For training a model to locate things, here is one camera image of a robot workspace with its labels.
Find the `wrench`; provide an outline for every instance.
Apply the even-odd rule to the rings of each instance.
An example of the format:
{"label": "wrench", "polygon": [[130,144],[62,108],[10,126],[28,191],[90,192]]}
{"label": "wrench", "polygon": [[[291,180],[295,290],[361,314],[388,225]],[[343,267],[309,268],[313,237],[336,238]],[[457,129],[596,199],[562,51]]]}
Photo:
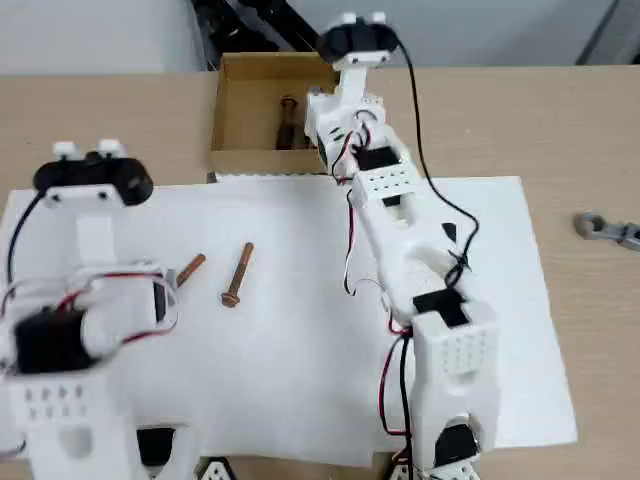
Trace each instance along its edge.
{"label": "wrench", "polygon": [[608,223],[596,213],[585,212],[573,218],[573,226],[587,240],[614,240],[629,250],[640,251],[640,225],[635,223]]}

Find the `white sheet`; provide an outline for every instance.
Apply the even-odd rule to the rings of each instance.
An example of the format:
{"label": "white sheet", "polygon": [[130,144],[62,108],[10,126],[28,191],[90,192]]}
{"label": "white sheet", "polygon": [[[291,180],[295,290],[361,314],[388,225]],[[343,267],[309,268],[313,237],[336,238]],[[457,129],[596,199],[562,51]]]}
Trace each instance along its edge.
{"label": "white sheet", "polygon": [[[519,179],[438,184],[482,222],[470,263],[486,282],[501,327],[499,446],[575,441],[573,408]],[[328,178],[224,178],[216,185],[157,188],[147,203],[119,214],[116,243],[125,260],[152,257],[180,268],[197,252],[208,258],[181,290],[174,333],[128,347],[117,359],[140,422],[191,421],[201,427],[202,451],[210,455],[365,466],[372,451],[399,446],[384,436],[377,419],[379,372],[391,343],[379,291],[363,284],[351,298],[341,287],[344,194]],[[2,245],[31,196],[10,196]],[[425,208],[446,207],[434,202]],[[76,263],[73,233],[69,221],[38,207],[20,237],[16,277]],[[359,233],[353,278],[375,271]],[[256,250],[241,304],[229,310],[220,305],[219,294],[245,241],[254,242]],[[396,383],[389,380],[390,386]],[[387,405],[391,421],[399,424],[394,393],[389,390]],[[0,415],[0,445],[10,445],[3,436],[11,431],[6,421]]]}

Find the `cardboard box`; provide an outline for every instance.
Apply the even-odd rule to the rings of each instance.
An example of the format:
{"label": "cardboard box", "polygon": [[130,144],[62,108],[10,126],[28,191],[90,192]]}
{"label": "cardboard box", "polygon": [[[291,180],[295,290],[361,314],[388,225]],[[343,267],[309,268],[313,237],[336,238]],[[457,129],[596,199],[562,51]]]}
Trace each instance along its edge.
{"label": "cardboard box", "polygon": [[222,57],[214,114],[211,167],[216,173],[315,173],[315,149],[275,150],[280,100],[298,101],[298,143],[310,88],[333,91],[337,73],[316,53],[231,53]]}

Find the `table surface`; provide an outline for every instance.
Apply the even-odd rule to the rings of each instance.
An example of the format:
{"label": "table surface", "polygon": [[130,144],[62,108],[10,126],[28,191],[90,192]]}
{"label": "table surface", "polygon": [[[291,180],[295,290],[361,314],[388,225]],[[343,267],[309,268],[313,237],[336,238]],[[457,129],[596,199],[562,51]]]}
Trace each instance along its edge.
{"label": "table surface", "polygon": [[[491,452],[479,464],[481,476],[633,475],[640,466],[640,269],[633,262],[640,257],[580,239],[571,216],[595,209],[613,221],[640,222],[633,200],[640,178],[640,70],[425,69],[417,78],[434,175],[523,179],[578,420],[577,444]],[[51,143],[63,139],[89,148],[99,138],[119,138],[156,183],[204,182],[216,82],[215,74],[204,73],[0,78],[0,197],[29,186],[35,168],[51,158]],[[384,97],[390,124],[413,148],[406,71],[373,72],[369,86]],[[216,153],[213,163],[224,157]],[[232,463],[240,480],[364,480],[379,476],[384,459],[376,457],[373,471],[272,459]],[[28,478],[28,469],[3,465],[0,478]]]}

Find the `screw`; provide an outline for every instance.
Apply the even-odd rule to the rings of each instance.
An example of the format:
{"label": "screw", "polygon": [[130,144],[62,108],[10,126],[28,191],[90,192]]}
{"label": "screw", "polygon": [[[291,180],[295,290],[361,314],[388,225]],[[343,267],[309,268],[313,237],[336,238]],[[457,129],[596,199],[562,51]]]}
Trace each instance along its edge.
{"label": "screw", "polygon": [[200,268],[200,265],[202,265],[206,259],[207,257],[205,257],[202,253],[199,253],[193,260],[189,262],[189,265],[187,265],[185,269],[180,272],[178,278],[176,279],[176,285],[178,286],[178,288],[180,288],[187,280],[189,280],[189,277],[191,277],[191,275],[193,275],[193,273],[198,268]]}
{"label": "screw", "polygon": [[244,273],[247,270],[247,265],[249,264],[249,259],[251,258],[252,252],[253,243],[245,243],[244,249],[242,250],[242,256],[240,257],[240,261],[238,262],[236,271],[233,274],[233,280],[231,280],[231,285],[229,285],[229,290],[222,294],[222,304],[225,307],[233,308],[238,303],[240,303],[238,290],[240,290],[240,284],[242,283],[242,279],[244,278]]}

